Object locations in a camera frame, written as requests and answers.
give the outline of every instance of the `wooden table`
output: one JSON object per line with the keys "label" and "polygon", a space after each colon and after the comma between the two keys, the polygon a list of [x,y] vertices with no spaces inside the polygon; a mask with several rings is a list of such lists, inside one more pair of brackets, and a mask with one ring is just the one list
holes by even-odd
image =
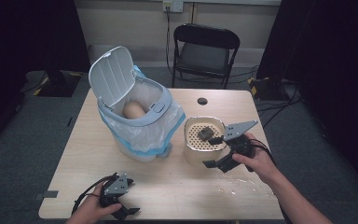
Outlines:
{"label": "wooden table", "polygon": [[[259,120],[248,91],[170,89],[186,112],[186,120],[212,116],[226,125]],[[204,97],[207,105],[197,100]],[[185,122],[172,137],[167,158],[144,163],[117,149],[110,130],[97,111],[92,91],[85,100],[48,190],[57,198],[45,198],[42,218],[68,218],[74,200],[100,178],[118,172],[134,180],[130,192],[120,197],[128,208],[141,210],[127,220],[239,220],[283,219],[276,197],[255,173],[240,165],[227,173],[188,164],[184,157]],[[260,123],[249,132],[268,145]],[[222,156],[228,153],[226,148]]]}

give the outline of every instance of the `white wall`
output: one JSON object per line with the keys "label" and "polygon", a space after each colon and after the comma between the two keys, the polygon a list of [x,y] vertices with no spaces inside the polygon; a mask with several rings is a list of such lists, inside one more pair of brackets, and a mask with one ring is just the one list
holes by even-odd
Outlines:
{"label": "white wall", "polygon": [[[130,50],[138,65],[165,64],[168,23],[160,1],[79,0],[76,6],[92,60],[113,46],[121,45]],[[170,61],[174,28],[191,22],[193,18],[195,23],[227,28],[240,37],[241,49],[235,62],[237,66],[258,64],[278,8],[184,3],[183,13],[171,13],[170,16]]]}

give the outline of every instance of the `white trash can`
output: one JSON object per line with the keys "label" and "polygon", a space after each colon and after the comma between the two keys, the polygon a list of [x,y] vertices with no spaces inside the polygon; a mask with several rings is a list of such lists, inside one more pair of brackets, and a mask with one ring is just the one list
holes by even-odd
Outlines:
{"label": "white trash can", "polygon": [[[99,58],[89,70],[89,84],[101,118],[124,154],[137,161],[168,154],[172,135],[184,121],[185,112],[167,88],[133,65],[126,48],[111,49]],[[124,117],[123,108],[131,101],[141,105],[144,116]]]}

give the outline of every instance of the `black chair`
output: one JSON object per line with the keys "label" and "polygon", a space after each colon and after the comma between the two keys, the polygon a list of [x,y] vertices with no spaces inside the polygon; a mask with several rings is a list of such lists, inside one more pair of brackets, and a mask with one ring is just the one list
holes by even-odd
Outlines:
{"label": "black chair", "polygon": [[240,47],[240,39],[236,34],[211,26],[187,23],[178,26],[173,32],[175,43],[172,87],[175,72],[194,74],[204,77],[222,79],[227,88],[229,75],[234,64],[235,55]]}

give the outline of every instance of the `black curtain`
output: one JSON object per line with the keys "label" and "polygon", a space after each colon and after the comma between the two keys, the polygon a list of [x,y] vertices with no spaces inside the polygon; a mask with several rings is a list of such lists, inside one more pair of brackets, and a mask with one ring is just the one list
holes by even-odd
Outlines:
{"label": "black curtain", "polygon": [[0,126],[25,75],[47,69],[90,69],[74,1],[0,0]]}
{"label": "black curtain", "polygon": [[282,0],[257,77],[298,81],[358,174],[358,0]]}

